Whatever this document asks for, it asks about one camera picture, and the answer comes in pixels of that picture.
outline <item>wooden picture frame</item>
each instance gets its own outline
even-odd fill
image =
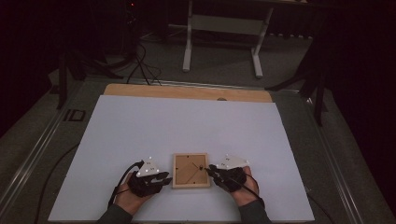
[[[209,188],[210,177],[207,153],[175,153],[173,167],[174,189]]]

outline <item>dark background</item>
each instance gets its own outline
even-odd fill
[[[396,105],[392,92],[396,75],[396,6],[387,1],[343,3],[350,7],[332,10],[330,14],[324,9],[279,7],[268,33],[285,38],[314,37],[304,62],[318,74],[326,73],[326,87],[332,90],[363,157],[396,214]],[[65,48],[80,49],[102,61],[106,53],[134,50],[133,41],[121,41],[122,37],[131,40],[139,33],[139,29],[131,32],[125,25],[125,5],[122,1],[110,4],[119,7],[104,7],[106,4],[107,1],[1,1],[0,136],[51,88],[48,73],[58,67],[58,56]],[[139,21],[166,36],[167,23],[186,23],[186,8],[187,1],[151,0],[131,10]],[[208,7],[202,3],[197,10],[227,14],[228,9],[224,8],[234,7]],[[250,17],[258,9],[243,10],[250,11]]]

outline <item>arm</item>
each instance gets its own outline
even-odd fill
[[[256,194],[259,193],[259,186],[253,179],[250,171],[250,167],[244,167],[244,172],[247,174],[247,181],[245,186],[253,190]],[[239,213],[241,215],[241,221],[243,223],[260,223],[270,224],[271,220],[268,218],[265,212],[265,207],[261,199],[258,199],[255,195],[247,191],[246,189],[239,189],[231,193],[231,196],[238,205]]]
[[[128,224],[131,223],[134,214],[139,210],[145,201],[150,199],[152,195],[140,198],[134,195],[128,187],[128,180],[131,174],[128,174],[125,182],[120,185],[119,193],[115,202],[107,209],[107,211],[96,221],[97,224]]]

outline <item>white tabletop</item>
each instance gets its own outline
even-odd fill
[[[95,221],[124,171],[152,157],[172,174],[174,153],[226,154],[249,160],[273,221],[314,220],[281,118],[273,103],[102,95],[93,111],[49,221]],[[172,189],[151,198],[136,222],[239,221],[228,193]]]

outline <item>sleeve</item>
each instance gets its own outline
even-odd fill
[[[133,216],[121,207],[112,204],[107,211],[96,221],[96,224],[129,224]]]
[[[272,221],[268,218],[265,208],[259,200],[238,207],[241,214],[242,223],[248,224],[270,224]]]

